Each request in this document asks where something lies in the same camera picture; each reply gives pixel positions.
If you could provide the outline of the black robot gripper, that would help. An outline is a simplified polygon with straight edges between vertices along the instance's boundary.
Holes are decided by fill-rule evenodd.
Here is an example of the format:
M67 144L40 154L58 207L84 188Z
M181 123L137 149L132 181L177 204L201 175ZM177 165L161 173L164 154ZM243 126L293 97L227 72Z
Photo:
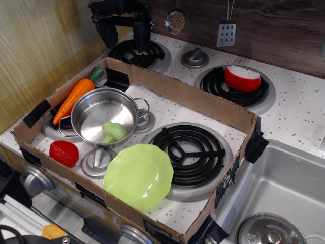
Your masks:
M99 1L90 2L88 7L107 48L112 49L118 42L115 26L133 27L133 39L139 53L150 44L154 20L149 5L140 1Z

